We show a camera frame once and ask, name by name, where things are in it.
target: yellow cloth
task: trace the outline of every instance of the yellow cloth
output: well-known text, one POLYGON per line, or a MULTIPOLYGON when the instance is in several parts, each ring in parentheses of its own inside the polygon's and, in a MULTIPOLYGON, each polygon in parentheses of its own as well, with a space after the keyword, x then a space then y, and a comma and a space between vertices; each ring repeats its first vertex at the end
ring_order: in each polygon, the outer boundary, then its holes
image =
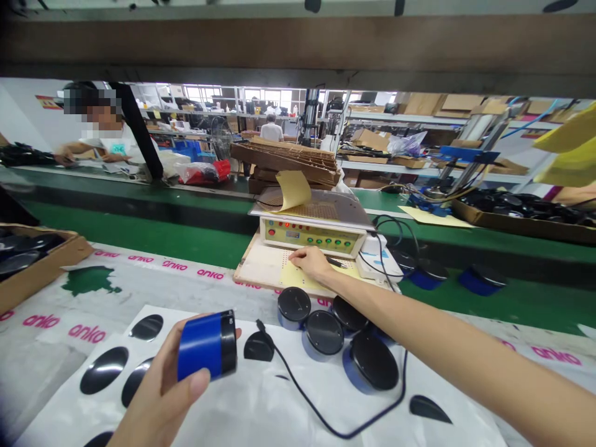
POLYGON ((560 154, 534 179, 557 186, 587 186, 596 179, 596 102, 537 139, 534 147, 560 154))

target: sticker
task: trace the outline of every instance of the sticker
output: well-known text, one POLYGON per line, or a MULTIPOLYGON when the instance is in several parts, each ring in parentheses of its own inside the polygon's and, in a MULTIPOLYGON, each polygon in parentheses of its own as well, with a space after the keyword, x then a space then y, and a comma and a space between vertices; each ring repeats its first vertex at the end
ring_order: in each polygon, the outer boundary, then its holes
POLYGON ((124 150, 124 144, 118 143, 112 145, 112 153, 126 155, 126 151, 124 150))

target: plastic bag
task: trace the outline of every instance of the plastic bag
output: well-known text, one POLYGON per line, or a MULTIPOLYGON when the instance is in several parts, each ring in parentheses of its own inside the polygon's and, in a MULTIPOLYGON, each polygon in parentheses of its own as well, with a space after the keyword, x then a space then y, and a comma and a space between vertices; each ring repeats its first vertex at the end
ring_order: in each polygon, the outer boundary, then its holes
POLYGON ((402 138, 405 154, 416 158, 422 156, 422 147, 420 147, 420 144, 426 135, 427 131, 425 130, 424 132, 417 133, 416 135, 402 138))
POLYGON ((230 160, 211 163, 175 163, 174 169, 183 184, 213 184, 227 180, 230 175, 230 160))

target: hand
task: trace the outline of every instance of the hand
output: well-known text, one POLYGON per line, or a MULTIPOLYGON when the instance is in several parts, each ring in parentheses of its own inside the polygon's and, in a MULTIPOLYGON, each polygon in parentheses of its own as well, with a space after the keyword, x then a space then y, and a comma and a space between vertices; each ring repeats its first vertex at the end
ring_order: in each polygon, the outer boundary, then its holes
MULTIPOLYGON (((124 418, 107 447, 168 447, 176 437, 191 405, 211 379, 203 368, 178 382, 178 348, 183 320, 172 328, 135 393, 124 418)), ((242 334, 236 329, 236 339, 242 334)))
POLYGON ((54 154, 54 160, 62 166, 72 166, 75 163, 75 156, 68 145, 61 146, 54 154))
POLYGON ((104 155, 101 160, 106 163, 116 163, 118 161, 127 161, 130 160, 132 157, 120 155, 120 154, 107 154, 104 155))
POLYGON ((306 275, 312 279, 321 282, 320 280, 328 273, 333 273, 335 270, 327 261, 327 258, 315 246, 307 246, 300 248, 293 252, 288 259, 292 261, 296 267, 300 267, 306 275))

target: yellow paper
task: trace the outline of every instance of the yellow paper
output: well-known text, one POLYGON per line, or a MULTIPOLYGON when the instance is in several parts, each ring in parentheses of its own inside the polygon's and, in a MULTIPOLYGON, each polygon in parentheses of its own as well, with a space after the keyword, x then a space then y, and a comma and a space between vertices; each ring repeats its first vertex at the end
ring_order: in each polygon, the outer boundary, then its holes
POLYGON ((275 178, 283 194, 283 199, 277 200, 281 205, 275 204, 275 199, 268 199, 270 205, 260 203, 264 210, 275 213, 310 202, 310 185, 302 171, 281 171, 275 178))
POLYGON ((456 219, 452 215, 446 217, 440 217, 429 213, 428 211, 421 210, 413 207, 400 207, 403 211, 411 215, 416 222, 428 225, 443 225, 445 227, 460 227, 460 228, 474 228, 473 225, 464 222, 463 220, 456 219))
MULTIPOLYGON (((368 282, 369 284, 375 284, 373 279, 365 279, 360 276, 360 274, 358 273, 358 268, 356 267, 354 261, 339 258, 337 258, 336 261, 341 262, 347 267, 347 269, 343 269, 331 265, 331 267, 337 270, 338 272, 345 273, 346 275, 351 276, 352 278, 368 282)), ((279 282, 283 284, 284 287, 300 287, 301 289, 328 290, 326 287, 321 286, 321 284, 319 284, 317 281, 314 281, 313 279, 306 276, 302 269, 296 267, 294 264, 292 264, 291 261, 288 261, 282 267, 279 282)))

